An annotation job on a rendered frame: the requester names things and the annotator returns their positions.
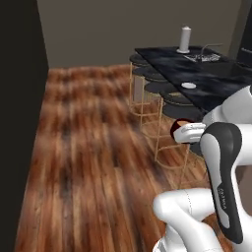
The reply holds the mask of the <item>dark cupboard run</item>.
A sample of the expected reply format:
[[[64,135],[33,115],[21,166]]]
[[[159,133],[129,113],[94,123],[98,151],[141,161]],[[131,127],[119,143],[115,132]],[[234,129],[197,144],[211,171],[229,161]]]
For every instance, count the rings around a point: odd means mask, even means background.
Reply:
[[[252,3],[250,4],[236,60],[238,63],[252,68]]]

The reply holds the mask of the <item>black marble dining table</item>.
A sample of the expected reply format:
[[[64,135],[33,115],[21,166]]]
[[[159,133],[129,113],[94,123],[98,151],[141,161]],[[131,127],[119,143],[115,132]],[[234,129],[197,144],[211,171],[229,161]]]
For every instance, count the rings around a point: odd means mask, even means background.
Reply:
[[[201,63],[185,58],[176,47],[136,48],[135,51],[204,112],[252,85],[252,69],[240,67],[224,56],[219,62]],[[182,83],[194,83],[197,87],[184,89]]]

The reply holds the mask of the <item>dark red tea cup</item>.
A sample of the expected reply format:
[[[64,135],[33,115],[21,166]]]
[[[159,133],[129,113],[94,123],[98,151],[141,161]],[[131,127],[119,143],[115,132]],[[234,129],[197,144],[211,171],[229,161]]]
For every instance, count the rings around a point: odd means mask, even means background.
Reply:
[[[170,136],[172,139],[174,139],[174,132],[182,127],[183,125],[185,124],[188,124],[188,123],[192,123],[192,120],[190,119],[187,119],[187,118],[178,118],[176,119],[173,124],[171,125],[171,128],[170,128]]]

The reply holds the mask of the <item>grey tap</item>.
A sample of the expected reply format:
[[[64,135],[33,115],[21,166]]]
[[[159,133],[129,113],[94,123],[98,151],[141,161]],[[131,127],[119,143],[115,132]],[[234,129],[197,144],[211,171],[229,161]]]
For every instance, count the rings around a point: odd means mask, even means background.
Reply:
[[[222,46],[223,43],[207,43],[206,45],[204,45],[201,49],[201,57],[203,57],[204,55],[211,55],[213,53],[215,53],[214,51],[212,51],[212,47],[220,47]]]

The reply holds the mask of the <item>dark tall cabinet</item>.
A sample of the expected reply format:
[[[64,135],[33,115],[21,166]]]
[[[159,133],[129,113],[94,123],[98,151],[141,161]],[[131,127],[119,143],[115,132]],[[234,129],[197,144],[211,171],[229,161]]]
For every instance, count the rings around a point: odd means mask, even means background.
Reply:
[[[0,0],[0,252],[14,252],[48,62],[36,0]]]

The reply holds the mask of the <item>white paper towel roll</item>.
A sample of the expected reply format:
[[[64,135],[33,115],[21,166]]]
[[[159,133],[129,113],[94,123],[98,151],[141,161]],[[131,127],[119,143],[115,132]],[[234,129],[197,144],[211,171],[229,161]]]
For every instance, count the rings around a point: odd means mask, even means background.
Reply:
[[[190,43],[191,29],[188,26],[185,26],[181,30],[180,44],[177,48],[178,53],[189,53],[189,43]]]

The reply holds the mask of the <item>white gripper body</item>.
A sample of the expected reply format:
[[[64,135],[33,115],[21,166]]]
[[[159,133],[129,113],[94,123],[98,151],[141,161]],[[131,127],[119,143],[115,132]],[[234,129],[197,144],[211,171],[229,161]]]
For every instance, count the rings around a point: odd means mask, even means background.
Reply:
[[[175,142],[179,144],[198,143],[205,129],[204,123],[188,123],[176,129],[173,137]]]

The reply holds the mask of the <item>grey sink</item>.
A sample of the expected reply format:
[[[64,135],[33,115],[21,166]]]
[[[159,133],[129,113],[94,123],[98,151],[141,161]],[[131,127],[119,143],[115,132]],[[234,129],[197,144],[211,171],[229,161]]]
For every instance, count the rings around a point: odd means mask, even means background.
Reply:
[[[185,58],[192,62],[217,62],[221,59],[218,54],[186,54]]]

